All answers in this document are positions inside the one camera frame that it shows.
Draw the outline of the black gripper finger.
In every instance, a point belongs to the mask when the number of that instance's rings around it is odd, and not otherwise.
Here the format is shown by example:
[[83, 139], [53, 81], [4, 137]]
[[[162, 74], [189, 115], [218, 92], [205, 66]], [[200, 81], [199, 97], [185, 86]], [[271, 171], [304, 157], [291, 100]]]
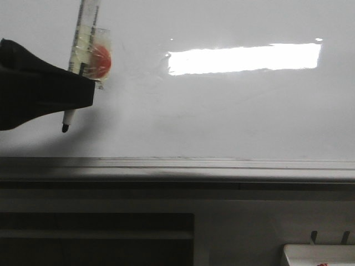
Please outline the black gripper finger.
[[1, 130], [55, 112], [92, 106], [94, 80], [51, 65], [1, 40]]

